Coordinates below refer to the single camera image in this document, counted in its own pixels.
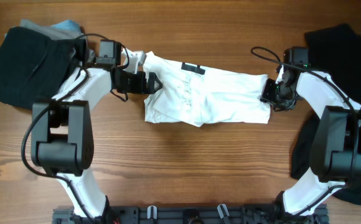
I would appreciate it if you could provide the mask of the white Puma t-shirt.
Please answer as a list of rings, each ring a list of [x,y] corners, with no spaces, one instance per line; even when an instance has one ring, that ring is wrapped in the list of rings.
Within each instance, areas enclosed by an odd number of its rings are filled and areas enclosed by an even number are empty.
[[[260,101],[267,75],[249,75],[205,67],[204,74],[183,70],[181,62],[147,53],[143,68],[154,72],[163,87],[145,101],[150,123],[184,122],[196,127],[212,123],[269,121],[269,104]]]

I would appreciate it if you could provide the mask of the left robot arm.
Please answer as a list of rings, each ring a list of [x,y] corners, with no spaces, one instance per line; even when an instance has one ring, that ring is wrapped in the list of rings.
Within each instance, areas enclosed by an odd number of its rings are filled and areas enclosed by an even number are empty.
[[[32,122],[21,145],[24,165],[34,174],[55,179],[73,203],[75,223],[114,223],[115,215],[90,166],[94,155],[91,111],[108,93],[153,94],[162,88],[154,72],[139,68],[143,51],[132,52],[114,40],[102,40],[92,68],[79,66],[62,91],[34,103]]]

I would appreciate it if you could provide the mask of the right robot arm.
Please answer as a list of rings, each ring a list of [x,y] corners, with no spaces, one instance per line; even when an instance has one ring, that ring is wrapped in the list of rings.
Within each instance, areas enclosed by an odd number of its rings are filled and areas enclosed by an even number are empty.
[[[320,119],[310,149],[310,165],[289,189],[280,192],[271,219],[302,220],[313,215],[328,197],[361,179],[361,105],[350,99],[331,79],[314,70],[308,49],[291,47],[275,57],[277,80],[265,83],[260,100],[275,111],[288,111],[306,100]]]

